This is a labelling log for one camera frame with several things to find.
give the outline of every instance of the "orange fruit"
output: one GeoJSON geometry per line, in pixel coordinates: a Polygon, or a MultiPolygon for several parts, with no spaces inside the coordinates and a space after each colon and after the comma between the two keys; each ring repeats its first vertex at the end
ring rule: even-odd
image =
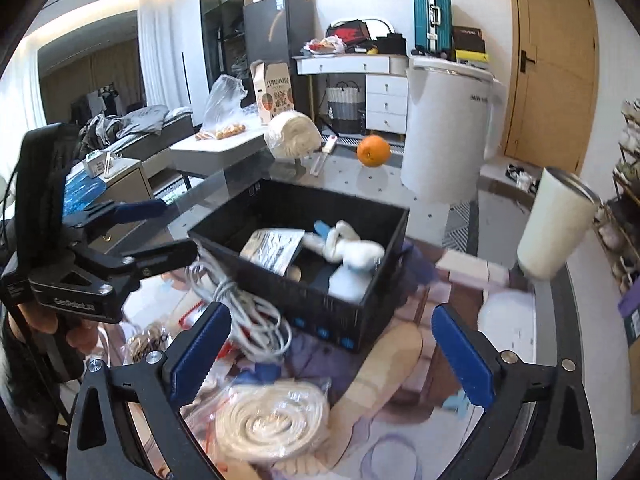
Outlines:
{"type": "Polygon", "coordinates": [[[358,160],[368,168],[382,166],[391,158],[391,146],[385,139],[370,135],[358,144],[358,160]]]}

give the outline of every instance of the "brown paper bag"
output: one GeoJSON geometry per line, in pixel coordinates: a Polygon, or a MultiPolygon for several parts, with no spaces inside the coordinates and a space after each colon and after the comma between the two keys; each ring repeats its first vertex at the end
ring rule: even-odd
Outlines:
{"type": "Polygon", "coordinates": [[[255,61],[251,64],[251,76],[262,124],[269,124],[279,113],[294,109],[289,66],[286,63],[255,61]]]}

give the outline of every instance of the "cream tumbler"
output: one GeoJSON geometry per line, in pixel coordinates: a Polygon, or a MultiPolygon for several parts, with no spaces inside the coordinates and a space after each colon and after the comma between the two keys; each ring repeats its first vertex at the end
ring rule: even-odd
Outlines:
{"type": "Polygon", "coordinates": [[[599,206],[599,197],[578,177],[545,168],[518,245],[518,264],[525,275],[554,277],[582,241],[599,206]]]}

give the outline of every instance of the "gray refrigerator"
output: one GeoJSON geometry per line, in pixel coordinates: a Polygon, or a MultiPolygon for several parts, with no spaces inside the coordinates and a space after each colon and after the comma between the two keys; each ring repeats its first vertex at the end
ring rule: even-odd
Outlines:
{"type": "Polygon", "coordinates": [[[244,40],[249,65],[254,61],[289,65],[296,110],[311,115],[308,83],[298,75],[293,56],[314,36],[314,3],[308,0],[263,0],[244,8],[244,40]]]}

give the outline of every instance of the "black door handle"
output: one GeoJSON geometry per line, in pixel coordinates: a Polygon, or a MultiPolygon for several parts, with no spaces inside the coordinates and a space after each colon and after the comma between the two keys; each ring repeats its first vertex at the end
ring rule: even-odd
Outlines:
{"type": "Polygon", "coordinates": [[[531,59],[530,57],[527,56],[526,50],[521,50],[520,51],[520,71],[523,74],[527,73],[527,61],[530,63],[536,64],[535,59],[531,59]]]}

